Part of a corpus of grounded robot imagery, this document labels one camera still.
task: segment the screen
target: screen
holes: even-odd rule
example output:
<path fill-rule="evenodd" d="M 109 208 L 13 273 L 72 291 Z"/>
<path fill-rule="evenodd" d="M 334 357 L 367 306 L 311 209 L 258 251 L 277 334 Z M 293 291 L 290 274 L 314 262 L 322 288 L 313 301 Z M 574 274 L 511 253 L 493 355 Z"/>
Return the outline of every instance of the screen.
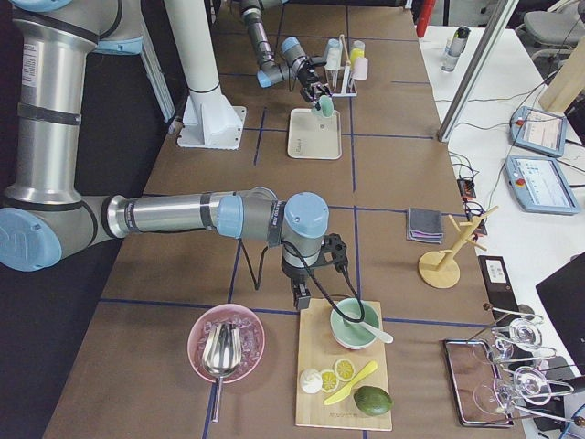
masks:
<path fill-rule="evenodd" d="M 554 115 L 531 110 L 526 115 L 522 139 L 535 145 L 557 151 L 562 119 Z"/>
<path fill-rule="evenodd" d="M 518 158 L 516 162 L 534 204 L 556 208 L 573 207 L 553 162 L 530 158 Z"/>
<path fill-rule="evenodd" d="M 537 285 L 538 297 L 573 357 L 585 371 L 585 253 Z"/>

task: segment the yellow knife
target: yellow knife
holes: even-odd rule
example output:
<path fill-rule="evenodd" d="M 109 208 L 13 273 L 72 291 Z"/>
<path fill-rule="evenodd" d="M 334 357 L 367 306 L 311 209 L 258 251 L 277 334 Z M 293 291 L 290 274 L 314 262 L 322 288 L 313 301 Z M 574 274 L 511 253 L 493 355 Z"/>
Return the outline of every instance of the yellow knife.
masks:
<path fill-rule="evenodd" d="M 333 395 L 327 398 L 324 401 L 325 405 L 335 404 L 336 402 L 340 402 L 347 398 L 351 393 L 351 388 L 358 384 L 362 379 L 367 377 L 368 375 L 372 374 L 378 368 L 378 363 L 374 360 L 370 361 L 362 370 L 360 370 L 357 375 L 352 378 L 344 387 L 342 387 L 339 391 L 336 391 Z"/>

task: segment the lemon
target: lemon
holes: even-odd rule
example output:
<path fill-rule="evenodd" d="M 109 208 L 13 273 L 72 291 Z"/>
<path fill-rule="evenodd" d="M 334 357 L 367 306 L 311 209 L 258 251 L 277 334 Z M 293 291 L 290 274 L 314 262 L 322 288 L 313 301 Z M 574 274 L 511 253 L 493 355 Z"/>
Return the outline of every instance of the lemon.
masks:
<path fill-rule="evenodd" d="M 379 416 L 388 412 L 394 405 L 390 395 L 383 389 L 364 386 L 354 393 L 357 408 L 368 416 Z"/>
<path fill-rule="evenodd" d="M 341 381 L 349 381 L 356 376 L 356 366 L 349 359 L 339 359 L 333 366 L 335 375 Z"/>
<path fill-rule="evenodd" d="M 332 369 L 321 370 L 321 379 L 323 380 L 321 390 L 325 393 L 331 393 L 339 385 L 339 379 Z"/>

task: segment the table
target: table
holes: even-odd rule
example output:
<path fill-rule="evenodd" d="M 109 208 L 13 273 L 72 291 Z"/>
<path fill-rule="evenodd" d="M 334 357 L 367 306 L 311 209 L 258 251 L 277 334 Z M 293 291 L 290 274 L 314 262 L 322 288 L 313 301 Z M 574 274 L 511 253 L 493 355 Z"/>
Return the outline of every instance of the table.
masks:
<path fill-rule="evenodd" d="M 434 140 L 439 118 L 410 11 L 401 8 L 286 5 L 269 11 L 274 47 L 297 36 L 308 53 L 345 33 L 367 42 L 370 76 L 357 98 L 338 101 L 342 157 L 294 160 L 286 155 L 290 111 L 301 106 L 286 87 L 258 88 L 245 30 L 229 15 L 213 40 L 223 92 L 248 107 L 238 151 L 181 149 L 169 136 L 146 193 L 200 193 L 269 187 L 281 199 L 304 190 L 330 207 L 328 232 L 349 246 L 350 276 L 367 300 L 381 303 L 394 430 L 405 438 L 489 438 L 489 429 L 458 424 L 441 341 L 469 337 L 490 316 L 473 249 L 458 255 L 462 279 L 436 290 L 418 276 L 432 244 L 406 241 L 405 209 L 463 213 L 445 145 Z M 445 242 L 455 233 L 445 219 Z M 246 242 L 253 259 L 263 243 Z M 47 439 L 378 438 L 388 434 L 294 425 L 299 316 L 281 252 L 269 251 L 261 289 L 251 286 L 241 248 L 210 232 L 146 234 L 124 241 L 58 407 Z M 335 270 L 316 273 L 330 291 L 346 290 Z M 220 422 L 209 420 L 211 386 L 191 369 L 186 339 L 214 305 L 251 308 L 266 332 L 264 356 L 245 380 L 224 388 Z M 499 434 L 523 437 L 517 425 Z"/>
<path fill-rule="evenodd" d="M 450 103 L 446 101 L 451 100 L 456 92 L 484 32 L 481 28 L 472 29 L 467 48 L 455 71 L 446 73 L 441 71 L 441 55 L 447 38 L 455 29 L 456 27 L 429 27 L 425 37 L 420 41 L 441 118 L 447 113 Z M 470 100 L 512 97 L 532 90 L 541 82 L 542 77 L 516 33 L 507 29 L 492 57 L 486 62 Z M 537 101 L 539 95 L 541 94 L 538 92 L 534 93 L 524 105 L 541 109 Z M 481 127 L 507 123 L 525 97 L 526 95 L 522 95 L 506 101 L 468 102 L 459 122 Z M 568 138 L 580 141 L 571 128 L 568 130 Z M 508 188 L 505 176 L 498 179 L 498 173 L 508 154 L 537 154 L 519 147 L 510 149 L 511 144 L 507 126 L 498 126 L 486 131 L 469 125 L 459 125 L 452 132 L 449 150 L 467 156 L 473 168 L 479 171 L 475 179 L 475 191 L 477 200 L 485 208 L 495 188 L 491 206 L 497 205 L 499 210 L 488 220 L 488 236 L 481 239 L 481 243 L 488 251 L 478 250 L 478 254 L 503 256 L 516 301 L 519 304 L 530 305 L 538 314 L 546 317 L 546 310 L 540 303 L 536 285 L 566 264 L 571 256 L 585 250 L 585 236 L 582 233 L 585 211 L 572 217 L 524 212 Z M 584 168 L 583 148 L 567 144 L 562 160 Z M 581 184 L 585 180 L 582 172 L 563 165 L 561 168 L 570 184 Z M 582 189 L 575 189 L 574 193 L 583 208 L 585 193 Z M 555 328 L 548 320 L 544 324 L 543 345 L 556 348 L 568 364 L 573 363 Z"/>

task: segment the green cup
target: green cup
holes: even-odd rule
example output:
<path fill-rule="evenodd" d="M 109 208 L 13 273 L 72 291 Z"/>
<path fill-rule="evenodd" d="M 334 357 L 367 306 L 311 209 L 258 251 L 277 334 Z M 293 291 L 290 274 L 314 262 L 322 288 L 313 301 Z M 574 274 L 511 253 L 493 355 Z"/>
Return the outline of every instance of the green cup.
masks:
<path fill-rule="evenodd" d="M 380 328 L 380 319 L 374 308 L 367 302 L 362 301 L 362 304 L 364 305 L 364 311 L 366 312 L 364 321 L 373 327 Z M 343 313 L 350 312 L 360 316 L 359 303 L 353 297 L 342 300 L 337 304 L 337 307 Z M 337 340 L 337 343 L 344 348 L 363 349 L 370 346 L 376 340 L 376 336 L 362 326 L 344 321 L 335 310 L 331 311 L 330 322 L 333 337 Z"/>

